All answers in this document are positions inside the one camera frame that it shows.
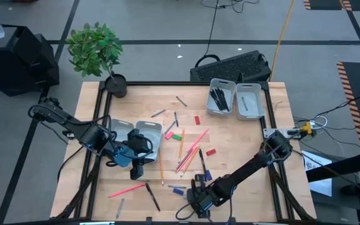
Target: striped tape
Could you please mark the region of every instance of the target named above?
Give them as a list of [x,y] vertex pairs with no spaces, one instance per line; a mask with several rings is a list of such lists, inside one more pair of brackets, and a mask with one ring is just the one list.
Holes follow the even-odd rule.
[[[348,81],[347,74],[345,72],[344,64],[342,62],[337,62],[337,69],[338,69],[338,74],[340,75],[342,88],[344,89],[345,97],[348,100],[354,99],[355,97],[353,94],[353,90],[351,89],[351,86],[349,85],[349,81]],[[356,132],[357,132],[357,136],[358,136],[359,142],[360,142],[360,113],[359,113],[358,107],[356,107],[355,101],[352,101],[349,104],[349,111],[351,112],[351,116],[352,116],[352,120],[354,121],[354,125],[359,126],[356,128]]]
[[352,11],[351,2],[349,0],[339,0],[342,9]]
[[304,5],[306,9],[311,10],[311,3],[309,2],[309,0],[304,0]]

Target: green leaves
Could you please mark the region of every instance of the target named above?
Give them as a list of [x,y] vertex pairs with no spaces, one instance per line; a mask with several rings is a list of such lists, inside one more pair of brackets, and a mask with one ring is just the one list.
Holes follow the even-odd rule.
[[94,27],[86,23],[82,31],[71,31],[71,38],[67,50],[72,56],[69,60],[74,65],[76,72],[81,72],[82,77],[90,74],[101,76],[101,68],[108,73],[114,65],[119,64],[118,57],[123,48],[116,35],[103,24],[96,22]]

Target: wooden table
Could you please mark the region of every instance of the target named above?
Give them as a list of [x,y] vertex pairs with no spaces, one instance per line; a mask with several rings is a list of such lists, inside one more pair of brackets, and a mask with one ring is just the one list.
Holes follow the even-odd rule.
[[[75,117],[81,121],[91,120],[93,117],[98,84],[98,82],[84,82],[82,85],[75,114]],[[272,82],[269,83],[269,87],[278,128],[292,128],[294,122],[285,84]],[[250,160],[259,150],[263,138],[259,121],[239,121],[236,118],[235,111],[229,117],[206,114],[208,92],[209,86],[129,86],[126,97],[122,99],[112,98],[110,115],[113,118],[134,124],[139,120],[161,123],[166,130],[173,122],[173,112],[176,111],[179,127],[174,126],[172,131],[175,134],[181,134],[182,129],[186,130],[183,156],[197,137],[209,128],[208,133],[202,138],[199,145],[204,153],[210,149],[216,149],[216,154],[208,157],[205,155],[207,169],[210,170],[213,179],[216,179],[218,176],[232,173]],[[184,107],[175,96],[179,96],[188,107]],[[106,95],[102,97],[101,114],[105,98]],[[151,115],[162,109],[166,109],[166,112],[151,118]],[[196,125],[194,116],[199,116],[200,125]],[[291,141],[291,144],[295,150],[300,151],[297,141]],[[68,158],[78,147],[77,141],[70,141],[65,158]],[[187,204],[187,201],[182,196],[174,194],[173,189],[169,188],[168,184],[190,187],[190,179],[196,173],[203,172],[201,160],[196,156],[183,177],[180,177],[180,173],[175,174],[174,169],[178,164],[179,148],[179,141],[175,139],[166,140],[162,135],[160,151],[164,164],[164,186],[161,185],[159,160],[144,165],[144,176],[141,178],[151,180],[151,189],[161,207],[161,212],[156,210],[145,187],[114,198],[108,198],[110,194],[140,182],[130,180],[130,166],[126,168],[106,167],[107,159],[104,158],[101,162],[92,219],[116,220],[119,203],[121,198],[124,198],[124,207],[119,221],[145,221],[148,216],[151,216],[153,221],[175,221],[175,213]],[[59,214],[78,190],[85,153],[86,151],[80,152],[62,170],[51,216]],[[302,157],[295,153],[292,154],[286,160],[285,167],[291,192],[301,206],[311,216],[316,217]],[[82,215],[85,215],[88,196],[88,193],[84,196],[85,204],[82,207]],[[283,217],[287,218],[284,197],[280,189],[279,197],[282,202]],[[191,207],[188,207],[179,216],[187,216],[191,211]],[[212,207],[211,215],[213,221],[227,221],[229,201],[221,207]],[[233,216],[237,222],[276,221],[267,169],[259,170],[237,187],[233,196]],[[198,219],[196,215],[190,220],[207,221],[206,219]]]

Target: green eraser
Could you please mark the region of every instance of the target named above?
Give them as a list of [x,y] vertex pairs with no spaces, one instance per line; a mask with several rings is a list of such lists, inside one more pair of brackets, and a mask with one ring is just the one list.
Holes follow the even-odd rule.
[[172,138],[181,141],[181,136],[179,136],[177,134],[173,135]]

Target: yellow cable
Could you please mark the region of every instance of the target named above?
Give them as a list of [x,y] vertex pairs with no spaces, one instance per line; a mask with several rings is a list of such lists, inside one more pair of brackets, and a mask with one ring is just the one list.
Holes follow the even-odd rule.
[[284,23],[284,26],[282,27],[279,42],[277,42],[276,51],[274,52],[274,58],[273,58],[272,73],[270,75],[269,81],[273,80],[274,68],[276,67],[276,59],[278,57],[278,51],[279,51],[279,48],[280,48],[280,43],[281,43],[281,40],[283,39],[284,31],[286,30],[286,27],[287,27],[291,12],[293,11],[294,1],[295,0],[292,0],[292,2],[291,2],[290,9],[288,10],[288,14],[287,14],[286,22]]

